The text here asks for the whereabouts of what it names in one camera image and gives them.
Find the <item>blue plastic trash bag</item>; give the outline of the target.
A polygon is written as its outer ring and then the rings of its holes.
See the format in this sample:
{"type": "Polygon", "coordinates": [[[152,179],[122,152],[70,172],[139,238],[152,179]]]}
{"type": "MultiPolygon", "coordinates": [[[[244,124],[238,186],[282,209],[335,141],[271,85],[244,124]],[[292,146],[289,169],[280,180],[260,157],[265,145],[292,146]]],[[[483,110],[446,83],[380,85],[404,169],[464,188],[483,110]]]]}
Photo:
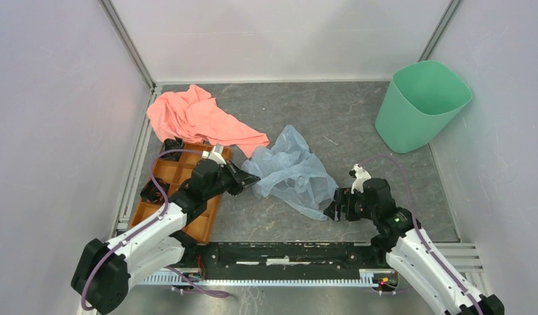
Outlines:
{"type": "Polygon", "coordinates": [[[256,148],[241,169],[260,178],[253,185],[256,197],[274,196],[306,217],[327,220],[323,208],[332,201],[337,183],[294,126],[287,125],[273,147],[256,148]]]}

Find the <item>green trash bin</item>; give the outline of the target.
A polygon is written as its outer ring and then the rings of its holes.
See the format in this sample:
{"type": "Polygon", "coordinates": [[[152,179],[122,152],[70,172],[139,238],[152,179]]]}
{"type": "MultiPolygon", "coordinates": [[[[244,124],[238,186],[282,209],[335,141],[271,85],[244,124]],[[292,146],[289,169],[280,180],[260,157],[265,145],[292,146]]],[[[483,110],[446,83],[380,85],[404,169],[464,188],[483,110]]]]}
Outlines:
{"type": "Polygon", "coordinates": [[[393,152],[408,153],[426,146],[471,100],[470,87],[446,65],[417,62],[392,76],[375,129],[393,152]]]}

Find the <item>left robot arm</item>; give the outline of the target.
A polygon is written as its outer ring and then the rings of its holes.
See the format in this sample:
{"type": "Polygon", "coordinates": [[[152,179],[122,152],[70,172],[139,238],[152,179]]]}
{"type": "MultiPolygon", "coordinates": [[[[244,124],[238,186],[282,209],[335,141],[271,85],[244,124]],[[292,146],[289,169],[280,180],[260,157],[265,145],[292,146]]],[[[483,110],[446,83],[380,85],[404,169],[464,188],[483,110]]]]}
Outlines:
{"type": "Polygon", "coordinates": [[[108,314],[130,289],[158,270],[175,263],[192,266],[196,248],[174,233],[200,217],[212,198],[236,196],[259,180],[231,161],[200,160],[190,178],[153,215],[118,237],[105,242],[95,238],[84,247],[71,281],[82,309],[108,314]]]}

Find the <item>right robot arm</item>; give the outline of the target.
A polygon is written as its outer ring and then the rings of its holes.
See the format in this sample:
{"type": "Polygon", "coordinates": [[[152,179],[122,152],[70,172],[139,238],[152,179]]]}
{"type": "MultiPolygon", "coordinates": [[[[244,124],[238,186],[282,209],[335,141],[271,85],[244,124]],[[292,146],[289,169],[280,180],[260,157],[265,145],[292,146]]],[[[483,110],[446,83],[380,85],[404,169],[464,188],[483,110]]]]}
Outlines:
{"type": "Polygon", "coordinates": [[[439,252],[410,210],[396,205],[390,185],[370,178],[360,189],[339,188],[324,210],[334,221],[370,220],[378,234],[371,239],[370,260],[403,276],[435,314],[504,314],[496,295],[485,295],[439,252]]]}

